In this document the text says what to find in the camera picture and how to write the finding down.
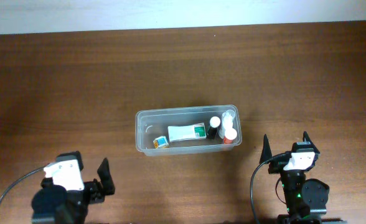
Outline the orange bottle white cap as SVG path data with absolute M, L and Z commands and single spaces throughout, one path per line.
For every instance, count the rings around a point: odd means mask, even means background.
M 237 130 L 234 128 L 228 128 L 225 130 L 223 143 L 231 144 L 238 136 Z

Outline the white spray bottle clear cap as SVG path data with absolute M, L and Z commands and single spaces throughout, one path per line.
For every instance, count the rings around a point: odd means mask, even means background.
M 233 120 L 236 116 L 234 110 L 227 110 L 221 116 L 220 126 L 218 127 L 218 135 L 221 139 L 225 137 L 225 131 L 233 128 Z

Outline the dark bottle white cap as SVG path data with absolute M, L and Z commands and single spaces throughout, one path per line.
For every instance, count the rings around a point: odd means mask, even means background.
M 207 130 L 207 138 L 215 139 L 218 132 L 218 127 L 220 126 L 221 120 L 218 116 L 211 117 L 209 121 L 209 128 Z

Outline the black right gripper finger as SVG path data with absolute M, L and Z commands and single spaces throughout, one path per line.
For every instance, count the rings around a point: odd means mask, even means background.
M 267 137 L 266 134 L 264 134 L 264 136 L 263 136 L 263 148 L 262 148 L 259 164 L 262 164 L 265 161 L 268 161 L 272 157 L 273 157 L 273 155 L 272 155 L 272 152 L 271 152 L 268 137 Z
M 311 139 L 310 139 L 310 137 L 309 137 L 309 135 L 308 135 L 308 133 L 305 131 L 305 132 L 303 132 L 303 141 L 304 142 L 308 142 L 310 145 L 311 145 L 311 147 L 314 149 L 314 152 L 316 153 L 316 154 L 320 154 L 320 151 L 318 150 L 318 148 L 314 145 L 314 143 L 311 141 Z

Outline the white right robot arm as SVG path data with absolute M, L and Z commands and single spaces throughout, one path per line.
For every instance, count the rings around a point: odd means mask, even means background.
M 290 151 L 272 155 L 267 135 L 263 137 L 260 164 L 269 165 L 269 174 L 280 175 L 287 214 L 278 215 L 277 223 L 321 223 L 327 213 L 329 186 L 318 179 L 307 179 L 305 173 L 315 165 L 319 150 L 306 132 Z

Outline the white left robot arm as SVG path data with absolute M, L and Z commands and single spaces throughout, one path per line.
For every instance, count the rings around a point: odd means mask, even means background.
M 105 197 L 115 194 L 107 158 L 97 169 L 98 180 L 83 181 L 82 170 L 78 151 L 60 154 L 43 168 L 41 189 L 31 201 L 32 223 L 84 223 L 91 204 L 103 203 Z

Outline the white green panadol box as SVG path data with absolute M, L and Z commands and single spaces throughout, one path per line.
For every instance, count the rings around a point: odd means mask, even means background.
M 206 139 L 204 123 L 197 123 L 188 126 L 168 126 L 170 142 Z

